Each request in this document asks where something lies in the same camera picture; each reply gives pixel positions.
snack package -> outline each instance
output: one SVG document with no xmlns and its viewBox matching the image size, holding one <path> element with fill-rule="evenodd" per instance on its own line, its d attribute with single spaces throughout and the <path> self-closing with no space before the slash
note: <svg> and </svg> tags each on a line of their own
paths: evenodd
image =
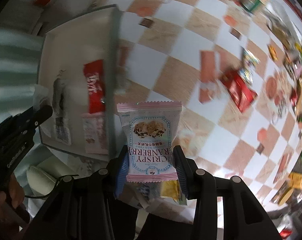
<svg viewBox="0 0 302 240">
<path fill-rule="evenodd" d="M 161 182 L 129 182 L 127 184 L 134 192 L 143 208 L 147 208 L 155 199 L 172 198 L 179 205 L 187 205 L 178 180 Z"/>
<path fill-rule="evenodd" d="M 180 120 L 180 102 L 117 104 L 128 140 L 129 182 L 177 180 L 172 142 Z"/>
<path fill-rule="evenodd" d="M 247 87 L 237 70 L 225 73 L 221 82 L 241 113 L 248 109 L 257 97 L 257 93 Z"/>
<path fill-rule="evenodd" d="M 242 67 L 244 68 L 251 68 L 256 66 L 260 63 L 260 60 L 253 55 L 252 52 L 250 52 L 247 49 L 243 49 L 243 57 L 242 57 Z"/>
<path fill-rule="evenodd" d="M 289 174 L 289 182 L 288 185 L 292 188 L 302 190 L 302 174 L 297 172 L 291 172 Z"/>
<path fill-rule="evenodd" d="M 63 78 L 63 71 L 59 72 L 57 79 L 53 82 L 52 117 L 54 119 L 54 135 L 56 141 L 71 145 L 71 134 L 69 129 L 69 118 L 65 108 L 67 97 L 67 80 Z"/>
<path fill-rule="evenodd" d="M 108 154 L 105 113 L 82 114 L 85 152 Z"/>
</svg>

table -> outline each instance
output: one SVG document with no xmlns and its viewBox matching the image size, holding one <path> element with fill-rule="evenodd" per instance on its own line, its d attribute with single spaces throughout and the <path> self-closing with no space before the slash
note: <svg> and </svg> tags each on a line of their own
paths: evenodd
<svg viewBox="0 0 302 240">
<path fill-rule="evenodd" d="M 302 22 L 284 1 L 290 19 L 302 33 Z M 266 210 L 278 208 L 269 203 L 292 170 L 302 150 L 302 130 L 298 129 L 291 107 L 275 125 L 270 121 L 265 95 L 269 77 L 288 86 L 281 61 L 273 62 L 268 52 L 271 44 L 279 58 L 284 50 L 281 42 L 269 31 L 266 18 L 258 13 L 252 18 L 243 13 L 236 0 L 95 0 L 93 7 L 117 4 L 123 12 L 120 25 L 120 45 L 130 54 L 126 65 L 130 86 L 125 95 L 117 95 L 115 103 L 139 101 L 181 101 L 183 110 L 178 136 L 174 144 L 183 147 L 186 157 L 195 160 L 199 168 L 217 177 L 239 175 Z M 150 28 L 139 25 L 143 17 L 151 18 Z M 230 33 L 234 28 L 240 38 Z M 200 50 L 225 54 L 227 62 L 238 67 L 241 47 L 250 50 L 260 63 L 253 73 L 252 89 L 258 93 L 254 104 L 241 114 L 230 96 L 222 91 L 220 98 L 199 102 Z M 121 132 L 118 116 L 116 129 Z M 257 133 L 267 131 L 264 151 L 257 152 Z M 273 183 L 283 155 L 287 165 L 283 177 Z M 137 204 L 130 194 L 123 200 Z M 164 218 L 192 222 L 195 201 L 188 206 L 157 200 L 147 210 Z M 218 200 L 218 226 L 223 227 L 222 200 Z"/>
</svg>

pink snack wrapper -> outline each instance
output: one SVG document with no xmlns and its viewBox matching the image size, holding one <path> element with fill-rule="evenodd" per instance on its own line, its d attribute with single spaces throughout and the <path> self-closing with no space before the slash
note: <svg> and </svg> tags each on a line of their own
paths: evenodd
<svg viewBox="0 0 302 240">
<path fill-rule="evenodd" d="M 181 102 L 117 104 L 128 140 L 129 182 L 177 180 L 172 142 L 182 111 Z"/>
</svg>

orange candy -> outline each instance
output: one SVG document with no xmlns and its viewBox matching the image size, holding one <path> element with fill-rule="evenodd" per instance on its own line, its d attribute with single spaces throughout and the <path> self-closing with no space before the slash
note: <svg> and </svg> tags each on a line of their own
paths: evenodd
<svg viewBox="0 0 302 240">
<path fill-rule="evenodd" d="M 262 143 L 267 137 L 267 131 L 265 128 L 262 128 L 260 129 L 258 132 L 257 132 L 257 140 Z"/>
<path fill-rule="evenodd" d="M 238 24 L 238 22 L 230 15 L 224 16 L 224 21 L 227 25 L 230 25 L 231 27 L 235 27 Z"/>
<path fill-rule="evenodd" d="M 265 86 L 265 91 L 269 99 L 274 98 L 277 89 L 276 79 L 274 77 L 269 77 Z"/>
<path fill-rule="evenodd" d="M 137 11 L 137 15 L 140 17 L 151 16 L 153 14 L 153 8 L 151 7 L 140 7 Z"/>
</svg>

candy wrapper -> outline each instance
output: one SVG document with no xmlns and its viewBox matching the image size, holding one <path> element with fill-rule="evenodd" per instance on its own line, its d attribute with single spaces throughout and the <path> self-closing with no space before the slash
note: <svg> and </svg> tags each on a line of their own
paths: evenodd
<svg viewBox="0 0 302 240">
<path fill-rule="evenodd" d="M 85 152 L 108 154 L 105 113 L 82 114 Z"/>
<path fill-rule="evenodd" d="M 302 174 L 297 172 L 291 172 L 289 174 L 289 187 L 302 190 Z"/>
<path fill-rule="evenodd" d="M 242 67 L 250 69 L 251 67 L 256 68 L 257 64 L 260 63 L 260 60 L 253 55 L 249 50 L 243 49 L 243 65 Z"/>
<path fill-rule="evenodd" d="M 129 182 L 143 208 L 147 208 L 156 198 L 172 198 L 179 205 L 186 205 L 186 198 L 178 180 L 137 183 Z"/>
<path fill-rule="evenodd" d="M 269 53 L 273 61 L 278 61 L 278 55 L 272 45 L 268 45 Z"/>
<path fill-rule="evenodd" d="M 227 72 L 221 78 L 221 82 L 227 88 L 233 102 L 241 113 L 248 109 L 257 97 L 257 93 L 247 87 L 237 70 Z"/>
<path fill-rule="evenodd" d="M 117 104 L 128 140 L 129 182 L 177 180 L 172 142 L 176 136 L 180 102 Z"/>
<path fill-rule="evenodd" d="M 239 69 L 238 74 L 249 86 L 253 85 L 253 75 L 247 68 Z"/>
<path fill-rule="evenodd" d="M 104 112 L 103 60 L 84 65 L 83 74 L 87 80 L 89 92 L 89 113 Z"/>
<path fill-rule="evenodd" d="M 63 78 L 63 71 L 59 72 L 58 78 L 53 83 L 52 108 L 54 118 L 55 139 L 66 145 L 71 145 L 69 130 L 69 118 L 65 110 L 65 98 L 67 95 L 67 80 Z"/>
</svg>

